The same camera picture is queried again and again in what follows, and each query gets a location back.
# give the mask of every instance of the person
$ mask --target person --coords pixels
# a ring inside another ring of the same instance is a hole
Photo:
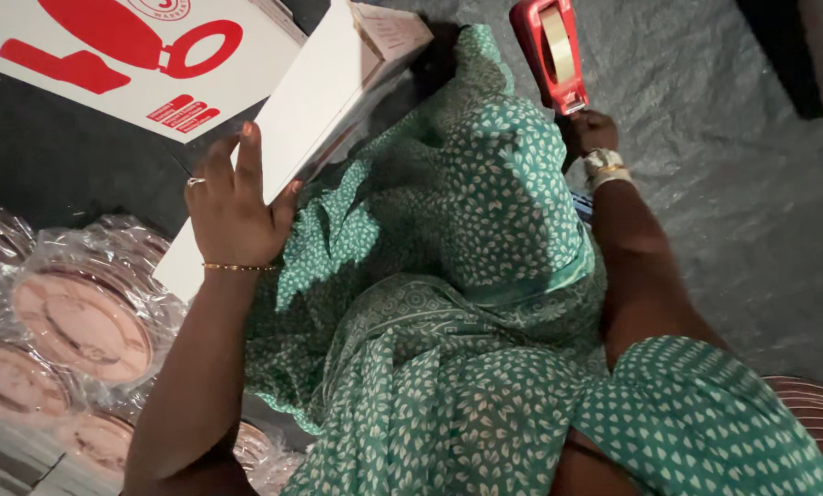
[[[457,55],[338,187],[264,205],[254,124],[209,151],[186,186],[209,268],[123,494],[254,494],[231,454],[244,381],[318,435],[282,494],[823,494],[812,438],[693,308],[614,121],[582,110],[560,136],[511,95],[487,28]],[[379,176],[397,163],[415,173]]]

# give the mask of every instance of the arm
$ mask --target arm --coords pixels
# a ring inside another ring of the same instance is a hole
[[[574,128],[583,154],[617,148],[607,116],[583,111]],[[615,180],[595,190],[592,231],[607,268],[602,329],[611,369],[629,346],[651,336],[682,335],[727,348],[693,309],[665,232],[635,186]]]
[[[219,141],[195,174],[205,182],[186,186],[207,262],[269,265],[289,235],[299,184],[263,204],[259,132],[246,124],[241,137]],[[259,274],[206,269],[135,428],[125,495],[254,494],[231,451],[241,416],[243,322]]]

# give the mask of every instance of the red tape dispenser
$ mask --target red tape dispenser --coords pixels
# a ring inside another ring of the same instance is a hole
[[[522,0],[509,12],[546,107],[567,116],[589,103],[570,0]]]

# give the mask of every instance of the hand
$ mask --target hand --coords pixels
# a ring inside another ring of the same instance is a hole
[[[214,144],[185,186],[195,239],[207,263],[264,266],[283,249],[295,218],[301,181],[292,181],[269,206],[262,199],[262,134],[243,124],[241,134]],[[237,169],[231,152],[240,143]]]
[[[620,136],[614,119],[595,110],[584,109],[569,116],[571,126],[562,129],[568,135],[564,137],[569,152],[584,157],[596,148],[616,151],[620,145]]]

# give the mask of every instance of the red toilet icon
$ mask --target red toilet icon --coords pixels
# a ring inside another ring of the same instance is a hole
[[[214,20],[191,29],[165,45],[140,17],[117,0],[39,0],[45,11],[75,38],[120,62],[141,69],[160,70],[175,79],[195,78],[216,69],[241,44],[243,28],[230,20]],[[187,65],[188,51],[198,41],[213,34],[225,39],[216,53],[203,62]],[[160,65],[161,52],[169,54]],[[90,51],[78,51],[59,58],[19,39],[8,39],[0,56],[53,79],[81,86],[98,95],[130,83]]]

